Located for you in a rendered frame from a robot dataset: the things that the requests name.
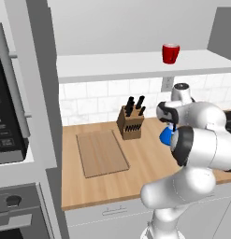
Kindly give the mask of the grey cabinet door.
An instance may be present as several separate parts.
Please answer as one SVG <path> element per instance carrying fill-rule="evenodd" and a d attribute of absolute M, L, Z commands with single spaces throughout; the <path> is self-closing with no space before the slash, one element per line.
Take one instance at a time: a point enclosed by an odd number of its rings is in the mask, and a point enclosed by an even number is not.
<path fill-rule="evenodd" d="M 231 60 L 231 7 L 217 8 L 208 50 Z"/>

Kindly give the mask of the grey tall appliance cabinet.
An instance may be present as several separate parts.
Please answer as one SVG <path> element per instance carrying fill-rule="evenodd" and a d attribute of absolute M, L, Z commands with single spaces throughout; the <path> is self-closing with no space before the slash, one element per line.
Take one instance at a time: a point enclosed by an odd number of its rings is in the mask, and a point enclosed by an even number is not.
<path fill-rule="evenodd" d="M 52 228 L 69 239 L 62 210 L 62 120 L 56 47 L 47 0 L 4 0 L 29 109 L 30 147 Z"/>

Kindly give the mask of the grey wall outlet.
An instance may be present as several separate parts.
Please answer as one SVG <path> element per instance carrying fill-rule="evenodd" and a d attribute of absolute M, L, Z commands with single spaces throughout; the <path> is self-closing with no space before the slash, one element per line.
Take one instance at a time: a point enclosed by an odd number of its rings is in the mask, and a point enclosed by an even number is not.
<path fill-rule="evenodd" d="M 174 83 L 173 77 L 163 77 L 161 92 L 171 91 Z"/>

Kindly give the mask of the wooden knife block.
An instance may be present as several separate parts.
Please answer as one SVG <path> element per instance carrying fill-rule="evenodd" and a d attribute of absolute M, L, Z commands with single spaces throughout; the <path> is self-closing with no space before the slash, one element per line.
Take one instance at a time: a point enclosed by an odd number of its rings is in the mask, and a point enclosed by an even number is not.
<path fill-rule="evenodd" d="M 123 105 L 117 119 L 117 126 L 123 140 L 139 139 L 141 137 L 141 126 L 144 120 L 143 115 L 139 115 L 139 109 L 133 108 L 131 115 L 127 117 L 125 106 Z"/>

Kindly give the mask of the blue kettle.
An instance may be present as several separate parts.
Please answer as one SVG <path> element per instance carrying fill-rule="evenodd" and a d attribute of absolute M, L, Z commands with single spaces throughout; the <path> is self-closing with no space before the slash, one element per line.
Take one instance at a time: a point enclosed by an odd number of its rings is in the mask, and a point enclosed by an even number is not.
<path fill-rule="evenodd" d="M 169 146 L 171 142 L 171 138 L 173 134 L 177 130 L 177 125 L 174 123 L 168 123 L 168 125 L 165 127 L 165 129 L 160 133 L 159 139 L 164 144 Z"/>

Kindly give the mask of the red mug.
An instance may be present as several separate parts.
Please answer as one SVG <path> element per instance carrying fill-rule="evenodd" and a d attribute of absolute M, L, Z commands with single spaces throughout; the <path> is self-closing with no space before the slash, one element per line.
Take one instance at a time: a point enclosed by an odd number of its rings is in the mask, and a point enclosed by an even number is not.
<path fill-rule="evenodd" d="M 180 46 L 177 44 L 164 44 L 162 46 L 163 62 L 173 64 L 176 62 L 180 52 Z"/>

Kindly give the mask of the grey wall cabinet shelf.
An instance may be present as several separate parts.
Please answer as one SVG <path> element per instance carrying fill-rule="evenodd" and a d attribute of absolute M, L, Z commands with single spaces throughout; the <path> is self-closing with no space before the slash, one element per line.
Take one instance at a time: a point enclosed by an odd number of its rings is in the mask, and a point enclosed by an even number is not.
<path fill-rule="evenodd" d="M 231 73 L 231 60 L 207 49 L 182 50 L 174 64 L 161 52 L 57 57 L 60 83 Z"/>

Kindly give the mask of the grey oven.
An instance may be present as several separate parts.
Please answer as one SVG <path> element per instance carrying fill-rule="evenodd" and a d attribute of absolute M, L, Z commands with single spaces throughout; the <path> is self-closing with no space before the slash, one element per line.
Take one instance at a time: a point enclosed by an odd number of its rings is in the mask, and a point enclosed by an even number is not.
<path fill-rule="evenodd" d="M 0 239 L 54 239 L 38 183 L 0 188 Z"/>

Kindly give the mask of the wooden tray board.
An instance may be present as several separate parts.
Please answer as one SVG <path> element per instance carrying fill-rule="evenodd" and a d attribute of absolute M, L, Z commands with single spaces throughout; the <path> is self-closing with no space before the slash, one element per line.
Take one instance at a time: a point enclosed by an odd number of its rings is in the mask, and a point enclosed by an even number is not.
<path fill-rule="evenodd" d="M 130 168 L 113 130 L 77 134 L 76 137 L 86 178 L 118 173 Z"/>

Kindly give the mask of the black microwave oven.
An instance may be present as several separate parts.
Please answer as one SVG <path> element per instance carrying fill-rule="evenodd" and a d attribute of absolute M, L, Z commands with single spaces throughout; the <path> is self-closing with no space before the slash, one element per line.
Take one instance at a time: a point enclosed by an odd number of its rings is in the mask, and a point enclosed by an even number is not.
<path fill-rule="evenodd" d="M 22 137 L 0 59 L 0 164 L 24 161 L 28 138 Z"/>

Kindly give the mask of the black hob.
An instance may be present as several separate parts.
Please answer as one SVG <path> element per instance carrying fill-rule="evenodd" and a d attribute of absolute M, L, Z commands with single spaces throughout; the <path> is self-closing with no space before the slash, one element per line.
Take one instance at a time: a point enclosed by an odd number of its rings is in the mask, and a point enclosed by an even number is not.
<path fill-rule="evenodd" d="M 225 115 L 226 115 L 225 129 L 231 133 L 231 110 L 226 110 Z"/>

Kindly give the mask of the black oven knob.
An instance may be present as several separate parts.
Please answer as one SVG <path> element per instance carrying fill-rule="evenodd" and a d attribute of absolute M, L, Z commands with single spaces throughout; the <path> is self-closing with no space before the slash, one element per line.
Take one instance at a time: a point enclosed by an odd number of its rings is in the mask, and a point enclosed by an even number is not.
<path fill-rule="evenodd" d="M 10 195 L 6 198 L 7 207 L 18 206 L 22 201 L 22 197 L 19 195 Z"/>

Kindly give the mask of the grey drawer front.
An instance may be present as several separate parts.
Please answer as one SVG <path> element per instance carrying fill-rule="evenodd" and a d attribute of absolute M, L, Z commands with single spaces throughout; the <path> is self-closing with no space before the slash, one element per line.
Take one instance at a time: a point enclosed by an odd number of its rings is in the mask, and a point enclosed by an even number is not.
<path fill-rule="evenodd" d="M 102 212 L 116 208 L 127 212 L 102 216 Z M 69 239 L 140 239 L 140 235 L 152 219 L 152 211 L 140 199 L 100 204 L 65 211 Z"/>

